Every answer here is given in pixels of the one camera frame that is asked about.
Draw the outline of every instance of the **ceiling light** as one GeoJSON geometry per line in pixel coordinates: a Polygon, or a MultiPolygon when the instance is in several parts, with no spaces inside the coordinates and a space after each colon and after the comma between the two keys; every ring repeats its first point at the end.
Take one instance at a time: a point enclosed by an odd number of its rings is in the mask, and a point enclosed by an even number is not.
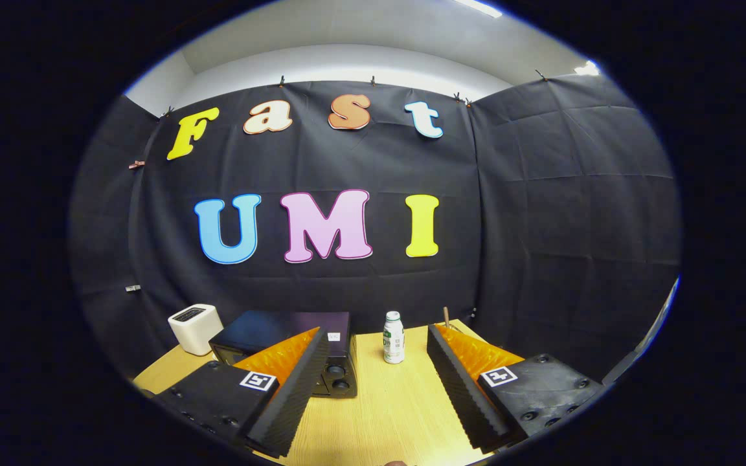
{"type": "Polygon", "coordinates": [[[598,76],[600,74],[598,66],[591,61],[587,61],[586,66],[575,68],[574,72],[577,74],[588,74],[589,76],[598,76]]]}
{"type": "Polygon", "coordinates": [[[475,2],[474,0],[455,0],[456,2],[462,3],[462,5],[470,6],[471,8],[475,10],[479,10],[486,15],[489,15],[490,17],[500,17],[503,15],[503,13],[498,12],[494,8],[491,8],[488,5],[483,5],[482,3],[475,2]]]}

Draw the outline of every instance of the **letter u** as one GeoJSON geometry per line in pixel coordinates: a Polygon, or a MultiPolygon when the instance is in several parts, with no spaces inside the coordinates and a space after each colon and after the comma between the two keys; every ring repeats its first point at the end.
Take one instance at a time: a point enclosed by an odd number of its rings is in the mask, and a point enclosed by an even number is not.
{"type": "Polygon", "coordinates": [[[240,263],[252,257],[258,247],[255,207],[260,203],[261,197],[257,194],[243,194],[232,199],[240,218],[240,242],[235,247],[228,247],[220,239],[220,210],[225,206],[224,201],[209,199],[196,204],[203,253],[217,263],[240,263]]]}

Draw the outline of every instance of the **pink letter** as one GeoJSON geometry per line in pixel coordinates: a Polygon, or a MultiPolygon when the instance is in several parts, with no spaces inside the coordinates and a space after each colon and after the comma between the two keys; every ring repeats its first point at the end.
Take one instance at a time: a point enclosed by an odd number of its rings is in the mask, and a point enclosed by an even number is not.
{"type": "Polygon", "coordinates": [[[335,236],[341,231],[341,242],[335,249],[340,259],[363,259],[373,254],[365,236],[365,203],[370,194],[361,189],[342,191],[328,218],[324,217],[316,201],[308,192],[293,192],[281,198],[281,205],[289,214],[289,251],[284,260],[291,263],[313,259],[304,235],[310,237],[319,256],[330,255],[335,236]]]}

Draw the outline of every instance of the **bottle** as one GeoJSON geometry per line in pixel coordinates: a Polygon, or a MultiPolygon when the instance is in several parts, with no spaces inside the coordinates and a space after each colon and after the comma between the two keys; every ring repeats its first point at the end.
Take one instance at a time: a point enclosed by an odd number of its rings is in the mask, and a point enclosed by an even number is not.
{"type": "Polygon", "coordinates": [[[405,327],[397,311],[390,311],[385,316],[385,361],[399,364],[405,360],[405,327]]]}

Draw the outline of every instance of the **yellow letter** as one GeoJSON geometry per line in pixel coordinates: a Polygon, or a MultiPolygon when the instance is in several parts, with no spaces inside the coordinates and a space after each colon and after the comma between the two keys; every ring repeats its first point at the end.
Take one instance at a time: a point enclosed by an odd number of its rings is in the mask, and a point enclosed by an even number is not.
{"type": "Polygon", "coordinates": [[[243,132],[247,135],[257,135],[267,129],[270,131],[284,131],[289,128],[293,121],[289,119],[289,102],[286,100],[270,100],[263,104],[257,104],[249,110],[254,117],[246,120],[243,124],[243,132]]]}
{"type": "Polygon", "coordinates": [[[439,200],[432,195],[408,195],[405,204],[411,208],[414,225],[411,231],[411,244],[405,252],[408,257],[436,256],[438,245],[433,242],[433,209],[439,200]]]}
{"type": "Polygon", "coordinates": [[[215,119],[218,115],[220,115],[220,110],[215,107],[181,119],[179,122],[180,129],[177,131],[177,138],[174,140],[174,147],[169,151],[166,160],[177,159],[189,154],[192,151],[192,145],[189,142],[200,139],[207,129],[207,119],[215,119]]]}

